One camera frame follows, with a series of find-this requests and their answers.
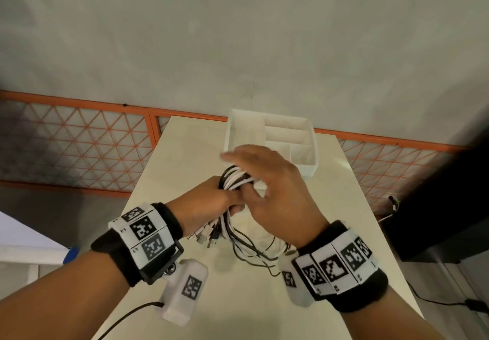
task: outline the qr code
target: qr code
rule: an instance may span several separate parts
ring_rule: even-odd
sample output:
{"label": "qr code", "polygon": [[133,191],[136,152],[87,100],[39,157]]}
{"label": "qr code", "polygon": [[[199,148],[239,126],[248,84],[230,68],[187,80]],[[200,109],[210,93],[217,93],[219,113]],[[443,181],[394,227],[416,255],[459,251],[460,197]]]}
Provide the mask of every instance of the qr code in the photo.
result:
{"label": "qr code", "polygon": [[282,271],[282,275],[284,276],[285,285],[288,287],[296,287],[294,277],[292,276],[292,272]]}
{"label": "qr code", "polygon": [[144,216],[135,221],[130,227],[139,241],[148,237],[151,233],[156,232],[156,227],[148,216]]}
{"label": "qr code", "polygon": [[309,281],[313,285],[320,285],[321,283],[326,283],[324,278],[321,276],[321,273],[319,273],[319,271],[314,265],[309,265],[305,268],[302,268],[302,271],[309,278]]}
{"label": "qr code", "polygon": [[197,299],[197,295],[199,294],[199,290],[201,286],[202,286],[202,281],[189,275],[187,279],[187,283],[183,288],[182,295],[192,300],[195,300]]}
{"label": "qr code", "polygon": [[324,270],[324,273],[326,273],[326,277],[330,282],[334,282],[348,274],[348,270],[338,255],[333,255],[319,262],[319,265]]}
{"label": "qr code", "polygon": [[144,210],[140,207],[135,207],[131,211],[128,211],[124,215],[121,216],[122,219],[124,219],[126,222],[131,221],[132,219],[138,217],[139,215],[143,214]]}
{"label": "qr code", "polygon": [[360,253],[360,251],[358,251],[357,247],[353,243],[346,246],[340,252],[341,252],[341,255],[346,259],[346,262],[348,263],[348,265],[354,271],[356,271],[358,268],[361,267],[361,265],[363,263],[366,262],[366,259],[363,257],[363,255]]}
{"label": "qr code", "polygon": [[368,248],[367,244],[363,242],[360,237],[355,238],[355,244],[357,244],[358,248],[362,250],[367,259],[372,255],[372,251]]}
{"label": "qr code", "polygon": [[155,234],[153,237],[148,238],[141,244],[141,246],[143,247],[143,251],[148,260],[153,259],[160,252],[165,250],[165,245],[163,244],[159,234]]}

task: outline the cable bundle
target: cable bundle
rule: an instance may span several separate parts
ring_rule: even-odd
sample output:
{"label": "cable bundle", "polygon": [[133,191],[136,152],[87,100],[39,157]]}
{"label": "cable bundle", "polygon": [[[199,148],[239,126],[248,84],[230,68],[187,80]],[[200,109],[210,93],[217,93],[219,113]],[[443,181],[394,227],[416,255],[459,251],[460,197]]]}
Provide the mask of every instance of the cable bundle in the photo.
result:
{"label": "cable bundle", "polygon": [[[239,189],[245,183],[253,183],[254,181],[255,179],[248,173],[233,165],[224,171],[221,180],[219,181],[219,188],[235,190]],[[234,254],[238,259],[255,267],[267,268],[270,274],[274,277],[280,275],[280,272],[273,274],[271,268],[275,267],[274,262],[281,254],[290,248],[290,245],[274,237],[271,244],[265,250],[260,250],[247,235],[233,227],[229,209],[218,219],[201,227],[189,238],[196,236],[197,241],[200,243],[203,243],[208,239],[209,243],[207,247],[210,247],[211,243],[215,242],[220,235],[232,243]],[[275,253],[267,253],[275,243],[278,244],[277,251]]]}

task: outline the person's right hand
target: person's right hand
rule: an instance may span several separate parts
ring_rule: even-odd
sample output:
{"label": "person's right hand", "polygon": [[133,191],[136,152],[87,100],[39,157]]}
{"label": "person's right hand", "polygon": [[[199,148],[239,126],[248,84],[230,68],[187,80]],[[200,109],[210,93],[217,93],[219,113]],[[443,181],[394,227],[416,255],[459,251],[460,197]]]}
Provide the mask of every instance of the person's right hand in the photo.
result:
{"label": "person's right hand", "polygon": [[328,226],[299,170],[267,147],[244,145],[221,155],[266,185],[261,197],[250,183],[241,186],[244,202],[267,232],[300,248]]}

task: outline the table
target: table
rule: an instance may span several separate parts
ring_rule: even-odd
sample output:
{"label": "table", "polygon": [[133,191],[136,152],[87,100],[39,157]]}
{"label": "table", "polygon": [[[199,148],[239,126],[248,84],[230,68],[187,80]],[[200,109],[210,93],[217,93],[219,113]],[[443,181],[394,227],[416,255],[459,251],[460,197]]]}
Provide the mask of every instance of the table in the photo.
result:
{"label": "table", "polygon": [[[143,202],[168,202],[226,164],[219,159],[226,123],[173,116],[153,152],[124,212]],[[387,273],[391,286],[420,313],[358,182],[335,136],[317,134],[319,168],[307,186],[329,221],[344,220],[364,239]],[[246,210],[240,220],[254,223]],[[350,338],[338,312],[327,302],[308,309],[293,305],[279,277],[248,266],[233,254],[227,241],[210,249],[182,239],[182,258],[195,258],[209,268],[209,277],[192,319],[179,327],[144,308],[120,323],[109,339],[344,339]],[[131,289],[94,338],[131,309],[160,298],[166,282]]]}

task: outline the person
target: person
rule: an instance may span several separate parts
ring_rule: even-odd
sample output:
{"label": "person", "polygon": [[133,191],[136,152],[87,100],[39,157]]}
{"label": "person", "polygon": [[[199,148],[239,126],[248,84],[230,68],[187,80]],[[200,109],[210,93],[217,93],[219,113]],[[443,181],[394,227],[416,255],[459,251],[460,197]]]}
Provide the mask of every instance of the person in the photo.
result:
{"label": "person", "polygon": [[[267,185],[265,197],[249,183],[241,190],[219,189],[219,177],[211,177],[166,204],[184,236],[228,208],[234,214],[245,204],[266,231],[296,248],[329,226],[297,168],[277,152],[246,145],[221,158],[262,179]],[[109,255],[90,250],[0,301],[2,338],[88,340],[129,288]],[[379,300],[341,315],[354,339],[442,338],[390,287]]]}

